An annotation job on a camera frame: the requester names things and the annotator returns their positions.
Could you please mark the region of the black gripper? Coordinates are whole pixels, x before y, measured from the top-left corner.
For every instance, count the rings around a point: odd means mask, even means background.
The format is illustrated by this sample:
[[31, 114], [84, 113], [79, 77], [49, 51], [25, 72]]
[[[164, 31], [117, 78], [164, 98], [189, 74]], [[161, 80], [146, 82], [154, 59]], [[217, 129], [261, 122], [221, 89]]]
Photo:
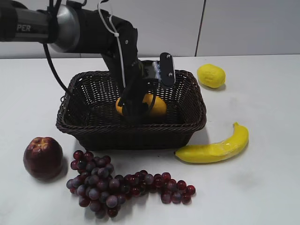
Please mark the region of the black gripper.
[[127, 122], [140, 122], [150, 113], [143, 102], [148, 84], [141, 76], [137, 57], [138, 31], [126, 20], [100, 22], [100, 54], [119, 89], [124, 89], [120, 102]]

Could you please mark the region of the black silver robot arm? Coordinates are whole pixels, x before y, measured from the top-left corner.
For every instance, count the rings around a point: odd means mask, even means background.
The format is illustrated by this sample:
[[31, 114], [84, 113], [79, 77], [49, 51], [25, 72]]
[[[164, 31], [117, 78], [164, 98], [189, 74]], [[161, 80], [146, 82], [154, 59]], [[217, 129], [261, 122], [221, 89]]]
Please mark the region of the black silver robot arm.
[[45, 10], [30, 10], [15, 0], [0, 3], [1, 42], [36, 42], [43, 46], [48, 65], [58, 82], [49, 48], [60, 53], [100, 54], [120, 89], [118, 106], [132, 122], [149, 115], [152, 105], [143, 99], [147, 91], [143, 64], [137, 57], [138, 32], [124, 19], [84, 3], [49, 1]]

